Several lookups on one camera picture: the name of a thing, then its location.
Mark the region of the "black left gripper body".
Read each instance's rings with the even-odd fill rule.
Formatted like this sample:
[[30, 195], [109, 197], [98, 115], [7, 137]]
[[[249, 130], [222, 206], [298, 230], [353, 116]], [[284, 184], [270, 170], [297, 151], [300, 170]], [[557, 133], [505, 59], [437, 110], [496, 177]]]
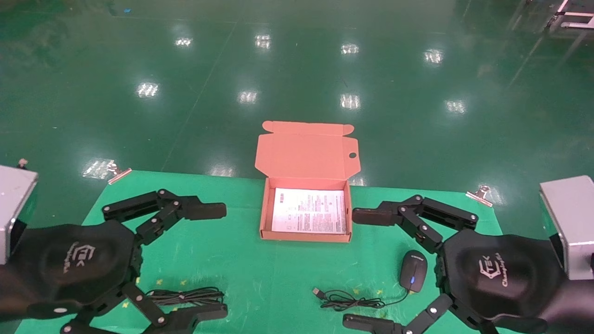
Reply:
[[105, 315], [141, 265], [135, 234], [116, 221], [27, 229], [9, 258], [9, 319]]

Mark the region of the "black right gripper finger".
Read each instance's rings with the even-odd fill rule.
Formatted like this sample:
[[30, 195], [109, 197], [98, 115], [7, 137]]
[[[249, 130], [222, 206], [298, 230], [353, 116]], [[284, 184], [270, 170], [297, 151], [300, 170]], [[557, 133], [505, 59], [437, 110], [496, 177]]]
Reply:
[[425, 251], [439, 254], [444, 239], [428, 221], [455, 231], [475, 230], [478, 216], [422, 195], [413, 195], [401, 202], [382, 201], [376, 208], [354, 208], [352, 220], [360, 225], [398, 226]]
[[450, 312], [467, 327], [480, 334], [497, 334], [498, 330], [492, 323], [497, 307], [497, 295], [488, 293], [457, 295], [452, 292], [443, 292], [407, 325], [386, 319], [347, 314], [343, 317], [343, 326], [370, 334], [424, 334], [445, 313]]

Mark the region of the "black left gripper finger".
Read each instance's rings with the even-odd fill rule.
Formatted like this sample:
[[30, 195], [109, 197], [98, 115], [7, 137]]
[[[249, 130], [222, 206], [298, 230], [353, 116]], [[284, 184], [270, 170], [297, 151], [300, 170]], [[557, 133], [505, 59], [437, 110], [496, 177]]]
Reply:
[[145, 334], [192, 334], [202, 321], [223, 319], [228, 314], [224, 303], [210, 306], [193, 306], [164, 313], [135, 283], [121, 283], [111, 288], [89, 283], [61, 287], [61, 301], [72, 302], [76, 316], [61, 328], [62, 334], [109, 334], [109, 330], [94, 328], [91, 322], [100, 314], [99, 307], [106, 303], [105, 311], [115, 307], [115, 302], [127, 299], [150, 325]]
[[136, 245], [149, 245], [180, 220], [224, 218], [227, 207], [224, 203], [204, 203], [196, 195], [176, 195], [159, 189], [105, 205], [102, 213], [106, 221], [115, 220], [121, 224], [151, 214], [135, 232]]

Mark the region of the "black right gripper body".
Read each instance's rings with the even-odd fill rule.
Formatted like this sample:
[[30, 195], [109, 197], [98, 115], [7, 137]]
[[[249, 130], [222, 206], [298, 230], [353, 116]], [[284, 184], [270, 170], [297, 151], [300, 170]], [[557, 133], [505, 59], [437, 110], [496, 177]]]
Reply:
[[566, 282], [545, 240], [464, 230], [437, 253], [436, 284], [465, 323], [545, 323], [545, 310]]

